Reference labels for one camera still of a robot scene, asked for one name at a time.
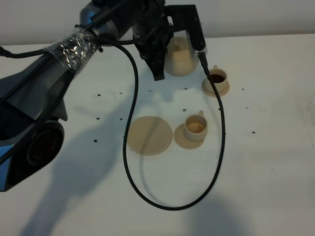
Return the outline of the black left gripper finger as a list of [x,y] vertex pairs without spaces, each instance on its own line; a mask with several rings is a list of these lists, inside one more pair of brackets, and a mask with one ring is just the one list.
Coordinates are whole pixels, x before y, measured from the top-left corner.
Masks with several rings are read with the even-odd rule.
[[164,80],[164,62],[165,58],[150,58],[145,60],[149,69],[151,70],[154,80],[160,81]]

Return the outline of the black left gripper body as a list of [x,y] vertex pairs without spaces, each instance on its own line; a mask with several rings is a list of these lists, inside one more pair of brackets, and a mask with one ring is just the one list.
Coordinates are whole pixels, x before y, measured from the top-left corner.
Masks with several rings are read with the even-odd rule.
[[136,14],[132,32],[134,39],[144,38],[135,44],[140,57],[147,63],[164,64],[171,38],[165,10],[149,9]]

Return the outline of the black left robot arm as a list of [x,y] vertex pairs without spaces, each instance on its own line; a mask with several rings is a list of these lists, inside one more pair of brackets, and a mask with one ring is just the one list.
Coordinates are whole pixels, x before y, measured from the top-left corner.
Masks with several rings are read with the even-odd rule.
[[0,189],[8,191],[59,153],[64,141],[60,120],[67,120],[64,95],[104,40],[153,44],[165,27],[162,0],[93,0],[80,11],[75,32],[51,46],[6,58],[36,57],[21,72],[0,81]]

